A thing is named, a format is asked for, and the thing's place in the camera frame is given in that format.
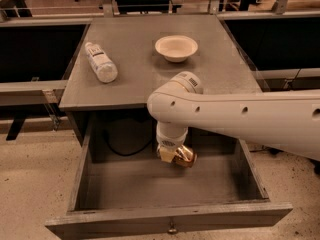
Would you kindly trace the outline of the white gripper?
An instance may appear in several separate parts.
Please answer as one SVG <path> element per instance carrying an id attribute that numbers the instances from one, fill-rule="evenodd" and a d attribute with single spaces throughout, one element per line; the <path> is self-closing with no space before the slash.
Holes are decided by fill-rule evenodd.
<path id="1" fill-rule="evenodd" d="M 157 154 L 163 162 L 173 163 L 177 159 L 181 159 L 182 155 L 178 152 L 178 147 L 185 142 L 187 132 L 182 133 L 178 137 L 168 137 L 161 132 L 156 133 L 156 140 L 159 144 Z"/>

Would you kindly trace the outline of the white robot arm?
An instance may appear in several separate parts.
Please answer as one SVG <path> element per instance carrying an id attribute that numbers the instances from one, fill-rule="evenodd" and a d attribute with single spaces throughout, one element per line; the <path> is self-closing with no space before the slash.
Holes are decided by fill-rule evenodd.
<path id="1" fill-rule="evenodd" d="M 208 95 L 195 74 L 183 71 L 153 91 L 147 109 L 157 120 L 158 150 L 166 162 L 190 127 L 320 159 L 317 90 Z"/>

